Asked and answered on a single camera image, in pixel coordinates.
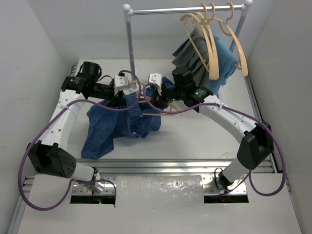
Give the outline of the blue plaid shirt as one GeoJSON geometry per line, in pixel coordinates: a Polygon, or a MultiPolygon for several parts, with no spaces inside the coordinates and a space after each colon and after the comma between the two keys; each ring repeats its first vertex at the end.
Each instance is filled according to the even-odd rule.
{"type": "Polygon", "coordinates": [[[157,113],[146,102],[136,104],[132,109],[116,112],[93,105],[87,112],[89,127],[81,157],[99,159],[114,150],[114,139],[146,138],[161,127],[161,116],[144,116],[143,113],[157,113]]]}

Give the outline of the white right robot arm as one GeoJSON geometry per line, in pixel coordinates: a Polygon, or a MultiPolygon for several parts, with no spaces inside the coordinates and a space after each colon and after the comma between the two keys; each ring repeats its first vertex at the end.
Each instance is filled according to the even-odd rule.
{"type": "Polygon", "coordinates": [[[181,100],[187,107],[209,117],[229,132],[240,144],[236,158],[223,169],[216,180],[219,190],[231,186],[243,174],[254,170],[274,150],[273,139],[267,132],[270,125],[257,123],[242,114],[231,112],[206,85],[197,85],[191,71],[177,67],[172,71],[174,81],[161,81],[157,98],[161,107],[181,100]]]}

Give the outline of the grey hanging garment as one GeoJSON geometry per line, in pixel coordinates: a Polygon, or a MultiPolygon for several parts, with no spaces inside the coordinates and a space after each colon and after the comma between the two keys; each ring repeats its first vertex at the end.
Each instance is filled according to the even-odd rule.
{"type": "MultiPolygon", "coordinates": [[[[194,29],[190,33],[190,36],[203,60],[208,62],[209,57],[205,39],[200,35],[197,29],[194,29]]],[[[196,85],[209,89],[209,72],[204,67],[190,39],[184,41],[173,53],[173,56],[175,57],[172,61],[173,65],[176,67],[189,68],[196,85]]]]}

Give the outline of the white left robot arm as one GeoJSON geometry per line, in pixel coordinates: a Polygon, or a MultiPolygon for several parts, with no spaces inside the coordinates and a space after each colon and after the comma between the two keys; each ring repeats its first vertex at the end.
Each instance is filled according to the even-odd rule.
{"type": "Polygon", "coordinates": [[[95,169],[78,163],[66,149],[74,122],[88,98],[110,100],[115,94],[113,83],[98,82],[101,75],[99,64],[85,61],[76,76],[65,78],[50,124],[28,153],[37,173],[77,181],[94,180],[95,169]]]}

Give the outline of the metal clothes rack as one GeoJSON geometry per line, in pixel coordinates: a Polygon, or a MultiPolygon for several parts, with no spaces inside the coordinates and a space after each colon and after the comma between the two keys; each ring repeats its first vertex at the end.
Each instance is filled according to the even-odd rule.
{"type": "MultiPolygon", "coordinates": [[[[221,11],[241,11],[241,16],[235,30],[235,36],[238,38],[241,29],[243,27],[245,18],[248,14],[248,11],[253,4],[252,0],[245,0],[243,3],[234,5],[233,10],[229,5],[215,6],[214,10],[217,12],[221,11]]],[[[133,37],[131,29],[131,17],[132,16],[141,16],[141,15],[159,15],[159,14],[182,14],[182,13],[193,13],[193,12],[212,12],[213,7],[178,7],[178,8],[164,8],[164,9],[145,9],[145,10],[134,10],[129,4],[123,5],[125,25],[126,25],[126,34],[129,50],[129,63],[131,71],[135,71],[135,59],[134,59],[134,50],[133,50],[133,37]]]]}

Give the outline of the beige hanger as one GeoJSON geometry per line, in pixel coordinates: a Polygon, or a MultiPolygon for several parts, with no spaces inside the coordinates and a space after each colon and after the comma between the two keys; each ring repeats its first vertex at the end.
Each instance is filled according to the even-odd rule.
{"type": "Polygon", "coordinates": [[[231,14],[229,17],[226,18],[225,21],[221,19],[218,20],[218,24],[223,34],[232,38],[230,51],[233,52],[235,48],[237,48],[237,51],[238,51],[238,59],[234,65],[238,70],[241,71],[242,76],[246,77],[248,75],[248,65],[247,65],[247,60],[246,60],[243,47],[239,41],[239,35],[240,35],[242,26],[246,18],[246,16],[244,15],[245,9],[244,9],[244,6],[242,6],[242,11],[241,11],[239,22],[237,24],[235,31],[233,31],[231,27],[229,26],[229,21],[231,21],[234,16],[234,5],[231,1],[227,2],[226,5],[229,6],[231,14]]]}
{"type": "MultiPolygon", "coordinates": [[[[140,83],[140,87],[143,88],[145,86],[145,83],[144,82],[139,82],[140,83]]],[[[134,88],[134,84],[138,84],[137,81],[131,81],[130,82],[130,89],[133,89],[134,88]]],[[[140,99],[143,98],[143,95],[142,94],[139,94],[139,91],[136,91],[136,97],[139,97],[140,99]]],[[[175,109],[176,111],[179,110],[178,107],[176,107],[175,105],[173,104],[169,104],[169,111],[171,112],[173,109],[175,109]]],[[[164,113],[143,113],[144,116],[175,116],[176,114],[164,114],[164,113]]]]}
{"type": "Polygon", "coordinates": [[[189,43],[192,45],[202,67],[207,71],[209,80],[218,77],[218,64],[216,58],[216,46],[212,30],[211,19],[205,3],[200,7],[203,12],[190,12],[184,14],[180,21],[183,23],[189,43]]]}
{"type": "Polygon", "coordinates": [[[204,10],[204,16],[202,16],[200,26],[203,32],[207,50],[209,61],[207,62],[207,69],[209,70],[209,79],[217,80],[219,78],[219,65],[218,65],[218,57],[217,57],[217,49],[215,45],[214,36],[212,30],[210,28],[210,22],[212,18],[207,18],[207,7],[205,3],[201,3],[200,7],[204,10]]]}

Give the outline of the light blue hanging garment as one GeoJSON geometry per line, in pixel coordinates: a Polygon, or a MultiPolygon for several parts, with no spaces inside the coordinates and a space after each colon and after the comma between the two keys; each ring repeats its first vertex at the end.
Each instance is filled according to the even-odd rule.
{"type": "Polygon", "coordinates": [[[219,78],[209,81],[209,89],[217,95],[220,87],[226,85],[227,79],[235,72],[238,59],[215,33],[213,37],[218,56],[219,78]]]}

